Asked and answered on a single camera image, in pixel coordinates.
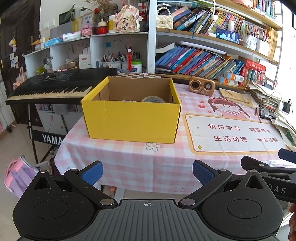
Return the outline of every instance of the hand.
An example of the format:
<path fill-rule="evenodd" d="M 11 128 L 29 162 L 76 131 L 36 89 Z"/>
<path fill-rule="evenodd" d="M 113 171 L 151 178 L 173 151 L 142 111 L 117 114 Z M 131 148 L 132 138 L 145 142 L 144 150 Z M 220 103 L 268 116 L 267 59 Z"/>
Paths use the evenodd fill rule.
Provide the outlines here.
<path fill-rule="evenodd" d="M 293 203 L 290 207 L 290 212 L 296 212 L 296 204 Z M 288 235 L 289 241 L 296 241 L 296 213 L 292 215 L 289 221 L 290 233 Z"/>

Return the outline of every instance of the cartoon girl print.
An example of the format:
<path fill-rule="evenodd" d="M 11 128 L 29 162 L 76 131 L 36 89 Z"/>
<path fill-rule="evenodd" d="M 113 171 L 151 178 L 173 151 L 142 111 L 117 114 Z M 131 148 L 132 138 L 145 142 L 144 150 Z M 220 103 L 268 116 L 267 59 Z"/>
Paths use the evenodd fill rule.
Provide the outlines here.
<path fill-rule="evenodd" d="M 250 119 L 250 116 L 237 104 L 223 98 L 210 97 L 208 100 L 213 111 L 231 119 Z"/>

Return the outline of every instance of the retro radio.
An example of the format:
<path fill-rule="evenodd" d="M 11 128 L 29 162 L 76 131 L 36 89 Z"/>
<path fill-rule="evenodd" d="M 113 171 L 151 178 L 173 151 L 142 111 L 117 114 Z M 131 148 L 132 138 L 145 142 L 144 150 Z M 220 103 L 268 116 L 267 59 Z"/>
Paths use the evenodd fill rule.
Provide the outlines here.
<path fill-rule="evenodd" d="M 215 81 L 196 76 L 191 76 L 189 80 L 189 91 L 211 96 L 214 93 Z"/>

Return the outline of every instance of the floor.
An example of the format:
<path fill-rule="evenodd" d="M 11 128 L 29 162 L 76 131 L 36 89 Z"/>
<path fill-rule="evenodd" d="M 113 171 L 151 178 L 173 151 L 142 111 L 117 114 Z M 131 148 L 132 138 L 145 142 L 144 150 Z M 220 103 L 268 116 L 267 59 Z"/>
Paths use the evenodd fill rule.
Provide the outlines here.
<path fill-rule="evenodd" d="M 12 212 L 18 199 L 6 190 L 3 179 L 4 170 L 13 158 L 24 155 L 31 164 L 35 164 L 32 144 L 26 127 L 26 125 L 18 124 L 16 128 L 13 128 L 12 133 L 0 140 L 0 241 L 16 241 L 20 237 L 12 220 Z M 48 150 L 48 145 L 40 142 L 35 142 L 35 144 L 40 160 Z M 126 190 L 124 193 L 124 198 L 131 199 L 175 198 L 178 202 L 183 197 L 183 195 L 144 193 L 130 190 Z"/>

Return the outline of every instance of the wooden door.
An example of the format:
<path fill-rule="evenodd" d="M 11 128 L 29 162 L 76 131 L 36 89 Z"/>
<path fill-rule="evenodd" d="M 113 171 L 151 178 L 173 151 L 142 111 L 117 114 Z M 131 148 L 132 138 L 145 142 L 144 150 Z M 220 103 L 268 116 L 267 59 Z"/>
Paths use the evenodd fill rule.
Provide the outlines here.
<path fill-rule="evenodd" d="M 23 54 L 32 51 L 32 41 L 39 39 L 40 4 L 41 0 L 18 0 L 1 14 L 0 68 L 7 95 L 13 92 L 13 83 L 19 75 L 20 67 L 22 66 L 26 71 Z M 12 53 L 12 48 L 9 42 L 13 37 L 16 39 L 17 51 L 14 55 L 18 56 L 19 68 L 12 68 L 10 63 L 9 55 Z M 28 106 L 13 105 L 11 107 L 17 123 L 27 124 Z M 32 124 L 42 126 L 35 105 L 31 105 L 30 110 Z"/>

